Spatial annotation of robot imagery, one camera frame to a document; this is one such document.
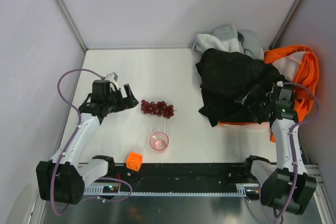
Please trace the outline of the black cloth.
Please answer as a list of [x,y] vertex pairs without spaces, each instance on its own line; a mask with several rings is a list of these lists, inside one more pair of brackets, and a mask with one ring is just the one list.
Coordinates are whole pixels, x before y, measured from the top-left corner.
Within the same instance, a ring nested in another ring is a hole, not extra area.
[[209,122],[217,114],[220,101],[234,101],[257,84],[269,94],[275,82],[285,81],[273,65],[239,52],[208,49],[195,67],[201,78],[203,99],[199,113]]

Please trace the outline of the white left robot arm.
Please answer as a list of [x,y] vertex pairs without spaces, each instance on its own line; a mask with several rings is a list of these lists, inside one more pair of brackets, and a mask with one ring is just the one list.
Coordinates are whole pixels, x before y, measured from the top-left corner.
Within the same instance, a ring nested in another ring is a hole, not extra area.
[[79,122],[69,140],[48,161],[41,161],[36,167],[41,199],[65,204],[78,204],[84,190],[96,180],[115,178],[116,166],[113,157],[96,155],[80,166],[80,158],[94,137],[105,117],[136,107],[139,102],[128,84],[124,85],[126,95],[115,81],[95,80],[92,91],[79,107]]

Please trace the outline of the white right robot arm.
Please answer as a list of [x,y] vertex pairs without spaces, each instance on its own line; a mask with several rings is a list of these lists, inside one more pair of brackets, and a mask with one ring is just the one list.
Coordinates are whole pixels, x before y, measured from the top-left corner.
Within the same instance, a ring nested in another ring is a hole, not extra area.
[[276,168],[268,159],[255,155],[244,162],[244,173],[259,183],[261,205],[273,209],[276,219],[285,212],[303,214],[317,188],[300,154],[298,130],[302,122],[294,109],[295,88],[299,86],[279,81],[273,85],[269,100],[261,104],[276,139]]

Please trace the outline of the orange cloth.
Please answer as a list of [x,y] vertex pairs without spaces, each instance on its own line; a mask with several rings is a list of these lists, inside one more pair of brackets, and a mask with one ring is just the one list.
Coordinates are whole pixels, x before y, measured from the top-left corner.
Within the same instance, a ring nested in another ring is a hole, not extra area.
[[[289,81],[298,83],[315,93],[319,80],[319,66],[317,56],[306,46],[294,45],[269,50],[264,55],[264,63],[269,63],[278,69]],[[260,97],[266,94],[261,91]],[[300,122],[311,111],[314,100],[306,90],[298,87],[295,90],[295,106]],[[249,105],[240,105],[234,101],[220,101],[217,113],[210,120],[212,126],[220,124],[247,125],[255,123],[248,110]]]

